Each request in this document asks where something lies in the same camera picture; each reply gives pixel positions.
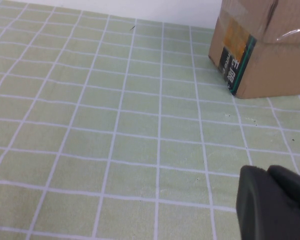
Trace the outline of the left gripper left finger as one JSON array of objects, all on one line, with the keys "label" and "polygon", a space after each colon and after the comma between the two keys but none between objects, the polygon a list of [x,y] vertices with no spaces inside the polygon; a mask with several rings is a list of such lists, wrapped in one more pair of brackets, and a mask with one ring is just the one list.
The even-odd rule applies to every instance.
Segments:
[{"label": "left gripper left finger", "polygon": [[240,169],[236,213],[243,240],[300,240],[300,209],[267,170]]}]

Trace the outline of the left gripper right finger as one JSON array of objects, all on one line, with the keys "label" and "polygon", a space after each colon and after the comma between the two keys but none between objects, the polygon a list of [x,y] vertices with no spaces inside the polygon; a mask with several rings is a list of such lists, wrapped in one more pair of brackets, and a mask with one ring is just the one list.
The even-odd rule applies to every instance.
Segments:
[{"label": "left gripper right finger", "polygon": [[280,165],[271,165],[267,172],[300,209],[300,175]]}]

